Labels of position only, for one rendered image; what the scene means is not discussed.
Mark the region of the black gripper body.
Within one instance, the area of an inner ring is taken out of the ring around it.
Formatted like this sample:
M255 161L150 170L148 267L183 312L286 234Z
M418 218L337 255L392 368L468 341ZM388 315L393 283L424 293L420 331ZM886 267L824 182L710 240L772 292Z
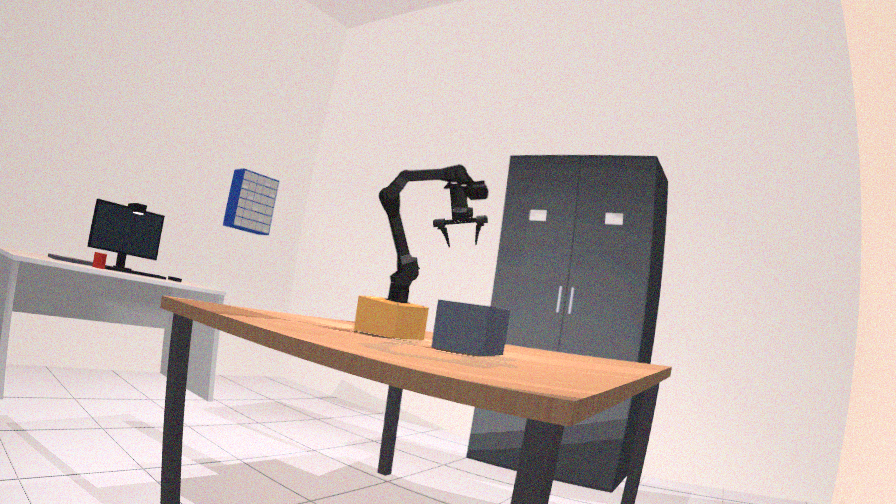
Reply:
M458 207L464 207L464 204L468 204L468 202L467 202L467 200L451 201L451 211L453 211L454 204L458 204ZM467 218L467 221L464 221L464 222L463 221L453 221L452 219L445 220L445 218L434 219L433 227L445 228L446 225L463 224L463 223L477 223L477 225L482 225L484 223L488 223L488 216L487 215L479 215L479 216L476 216L476 218L469 218L469 219Z

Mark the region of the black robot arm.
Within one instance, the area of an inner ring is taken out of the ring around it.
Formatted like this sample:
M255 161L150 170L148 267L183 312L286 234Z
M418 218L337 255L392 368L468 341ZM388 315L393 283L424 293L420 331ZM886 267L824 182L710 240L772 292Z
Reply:
M381 189L379 200L388 214L389 226L397 253L397 271L389 276L391 283L389 296L384 299L410 304L407 303L409 286L418 277L418 269L420 268L417 257L412 257L409 252L399 212L400 193L410 181L430 180L448 182L444 189L450 189L451 201L467 200L467 197L470 200L487 199L489 196L489 189L485 184L485 180L474 181L467 173L466 167L462 164L440 169L405 169L399 173L388 187ZM452 184L451 182L458 184ZM458 204L454 204L452 220L467 221L467 218L473 218L473 207L468 207L468 204L464 204L464 207L458 207Z

